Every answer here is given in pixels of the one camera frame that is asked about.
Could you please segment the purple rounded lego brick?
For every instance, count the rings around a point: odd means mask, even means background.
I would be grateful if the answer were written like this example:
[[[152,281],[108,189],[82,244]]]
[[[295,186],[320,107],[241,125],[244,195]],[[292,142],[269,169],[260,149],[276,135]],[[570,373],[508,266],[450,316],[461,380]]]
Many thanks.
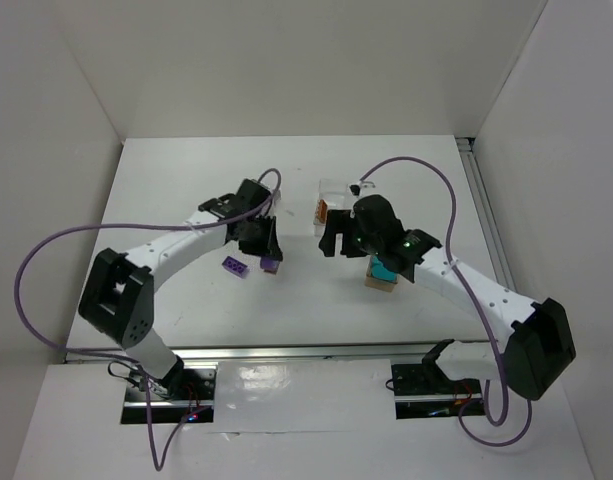
[[[278,272],[280,261],[269,257],[262,257],[260,259],[260,269],[268,274],[275,275]]]

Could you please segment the orange lego brick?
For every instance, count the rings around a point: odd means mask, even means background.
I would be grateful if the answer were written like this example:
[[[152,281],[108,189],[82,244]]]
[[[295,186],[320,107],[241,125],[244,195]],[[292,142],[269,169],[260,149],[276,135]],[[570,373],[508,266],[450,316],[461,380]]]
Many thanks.
[[[324,199],[319,199],[315,209],[314,221],[316,224],[324,225],[327,221],[328,204]]]

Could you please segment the teal rounded lego brick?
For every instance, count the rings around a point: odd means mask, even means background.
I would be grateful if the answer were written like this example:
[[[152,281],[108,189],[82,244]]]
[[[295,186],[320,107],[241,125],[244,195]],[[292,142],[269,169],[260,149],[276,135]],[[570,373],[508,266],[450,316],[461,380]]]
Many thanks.
[[[371,264],[371,276],[377,280],[396,283],[397,274],[388,270],[381,262],[376,261]]]

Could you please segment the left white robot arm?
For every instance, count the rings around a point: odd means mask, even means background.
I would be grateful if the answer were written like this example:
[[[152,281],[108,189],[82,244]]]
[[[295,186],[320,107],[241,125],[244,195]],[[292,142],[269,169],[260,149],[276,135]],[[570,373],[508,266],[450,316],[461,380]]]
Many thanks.
[[[236,192],[200,204],[170,233],[126,252],[102,250],[78,314],[135,360],[149,380],[178,395],[193,376],[155,331],[155,294],[182,269],[230,242],[247,255],[282,261],[276,218],[269,214],[278,192],[245,179]]]

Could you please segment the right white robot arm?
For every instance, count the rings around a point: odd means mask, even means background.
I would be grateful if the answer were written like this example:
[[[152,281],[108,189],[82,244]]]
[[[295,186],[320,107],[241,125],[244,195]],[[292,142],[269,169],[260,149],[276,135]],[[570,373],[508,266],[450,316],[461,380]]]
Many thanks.
[[[327,257],[373,256],[388,271],[488,321],[492,343],[448,339],[425,355],[422,365],[431,382],[504,378],[515,394],[537,401],[576,357],[559,302],[517,294],[449,257],[430,234],[404,228],[381,195],[363,197],[351,209],[329,210],[319,248]]]

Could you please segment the clear plastic container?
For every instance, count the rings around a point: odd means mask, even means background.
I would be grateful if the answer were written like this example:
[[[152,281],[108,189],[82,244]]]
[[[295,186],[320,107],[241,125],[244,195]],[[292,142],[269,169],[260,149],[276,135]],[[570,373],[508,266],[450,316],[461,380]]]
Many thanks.
[[[328,204],[329,210],[345,210],[350,209],[355,201],[359,197],[354,197],[349,189],[348,185],[353,182],[347,182],[342,180],[323,178],[319,181],[318,185],[318,197],[316,205],[319,199],[324,199]],[[316,224],[313,218],[314,235],[321,237],[324,233],[325,224]]]

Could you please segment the amber plastic container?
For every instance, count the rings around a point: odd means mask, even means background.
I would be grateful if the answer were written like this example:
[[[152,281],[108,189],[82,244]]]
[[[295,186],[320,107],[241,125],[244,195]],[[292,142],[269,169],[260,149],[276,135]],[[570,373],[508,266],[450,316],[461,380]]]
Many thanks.
[[[376,257],[371,257],[370,258],[369,263],[368,263],[368,267],[367,267],[367,271],[366,271],[366,274],[365,274],[364,284],[367,287],[369,287],[369,288],[373,288],[373,289],[377,289],[377,290],[385,291],[385,292],[392,292],[394,290],[395,286],[398,284],[398,275],[397,275],[397,282],[396,283],[383,282],[383,281],[380,281],[380,280],[377,280],[377,279],[373,278],[371,276],[371,264],[376,262],[376,261],[381,262]]]

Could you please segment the side aluminium rail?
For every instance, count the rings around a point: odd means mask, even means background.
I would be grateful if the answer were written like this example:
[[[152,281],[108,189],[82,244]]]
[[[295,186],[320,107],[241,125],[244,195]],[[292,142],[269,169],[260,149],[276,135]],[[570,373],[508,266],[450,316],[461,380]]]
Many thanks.
[[[484,179],[474,153],[474,138],[456,137],[457,149],[465,170],[468,185],[473,197],[493,270],[498,282],[515,290],[516,285],[504,251],[492,205],[484,184]]]

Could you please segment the aluminium mounting rail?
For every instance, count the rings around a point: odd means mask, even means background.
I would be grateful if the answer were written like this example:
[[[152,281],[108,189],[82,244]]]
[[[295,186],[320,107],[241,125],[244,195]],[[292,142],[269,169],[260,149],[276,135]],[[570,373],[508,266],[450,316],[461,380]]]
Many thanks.
[[[173,347],[185,362],[226,360],[359,359],[424,356],[438,341],[324,345]]]

